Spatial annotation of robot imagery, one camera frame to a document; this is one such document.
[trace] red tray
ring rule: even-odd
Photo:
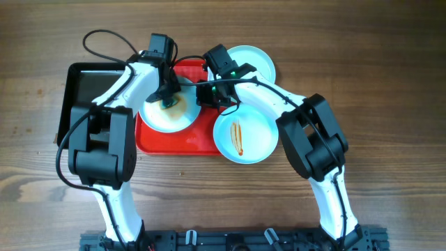
[[[200,79],[208,79],[208,73],[203,71],[202,64],[202,60],[184,60],[174,70],[178,76],[197,83]],[[202,107],[197,119],[188,128],[180,132],[162,133],[149,128],[138,113],[135,130],[137,147],[145,154],[221,155],[213,138],[214,123],[218,115],[216,109]]]

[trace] sauce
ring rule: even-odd
[[[232,145],[236,148],[238,155],[243,155],[243,142],[242,142],[242,128],[240,127],[240,121],[232,122],[231,125],[231,141]]]
[[[184,100],[184,98],[182,96],[180,96],[176,93],[176,94],[174,94],[174,98],[178,102],[169,108],[163,108],[162,101],[161,100],[158,101],[159,106],[160,106],[160,112],[163,114],[166,114],[170,121],[179,120],[181,117],[184,116],[184,114],[186,113],[186,109],[187,109],[186,100]]]

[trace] white bowl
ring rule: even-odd
[[[235,109],[234,105],[224,110],[223,114]],[[240,164],[253,164],[266,159],[279,140],[275,121],[246,104],[240,104],[238,110],[230,115],[220,115],[215,122],[213,135],[220,153]]]

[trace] wooden table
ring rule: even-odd
[[[102,61],[82,48],[99,28],[139,50],[151,33],[168,34],[179,56],[218,43],[265,50],[278,85],[330,102],[350,143],[346,187],[358,220],[387,227],[392,250],[446,249],[444,2],[9,2],[0,5],[0,250],[76,250],[81,233],[105,228],[93,195],[58,180],[53,144],[68,66]],[[108,35],[89,45],[131,54]],[[281,146],[255,165],[138,154],[132,185],[147,229],[318,225],[308,181]]]

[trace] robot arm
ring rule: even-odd
[[[159,88],[160,78],[158,68],[149,63],[135,62],[131,63],[130,65],[135,70],[133,80],[118,94],[113,101],[106,104],[105,107],[115,108],[124,106],[131,108],[133,118],[136,116],[138,109],[142,106],[147,97],[157,91]],[[129,76],[130,69],[126,67],[124,73],[115,82],[115,84],[104,94],[95,98],[93,102],[98,104],[104,102],[127,81]],[[93,187],[109,195],[111,211],[114,214],[114,219],[119,227],[123,241],[125,243],[135,242],[141,234],[141,229],[143,229],[142,232],[144,232],[144,226],[134,204],[130,181],[122,182],[122,185],[118,190],[109,185],[100,185],[97,183],[95,183]],[[105,202],[99,194],[94,193],[94,195],[98,200],[100,210],[106,224],[105,236],[110,238],[112,241],[117,242],[118,237],[114,231]]]
[[[304,96],[298,96],[296,94],[292,94],[288,91],[283,90],[279,86],[270,83],[267,79],[265,79],[259,72],[253,72],[246,74],[243,78],[251,79],[253,77],[257,77],[258,81],[268,84],[273,87],[280,93],[289,97],[297,105],[302,105]],[[280,98],[277,94],[273,93],[270,89],[267,89],[261,85],[255,85],[253,83],[242,83],[235,85],[235,90],[238,95],[238,98],[241,102],[256,107],[259,111],[262,111],[264,114],[267,114],[271,119],[277,120],[279,119],[284,112],[291,112],[295,109],[294,106],[285,102],[282,98]],[[343,228],[343,216],[342,209],[339,197],[337,195],[336,187],[333,184],[333,176],[337,173],[337,169],[333,169],[331,172],[328,172],[325,176],[323,176],[323,180],[319,181],[314,178],[307,177],[309,182],[313,188],[314,196],[316,197],[319,213],[321,214],[321,226],[327,232],[327,234],[337,240],[342,236],[342,228]],[[339,188],[341,190],[342,199],[344,200],[344,206],[347,214],[347,226],[346,226],[346,235],[355,230],[357,225],[357,219],[353,215],[350,203],[348,202],[347,192],[344,184],[344,173],[337,178],[339,183]]]

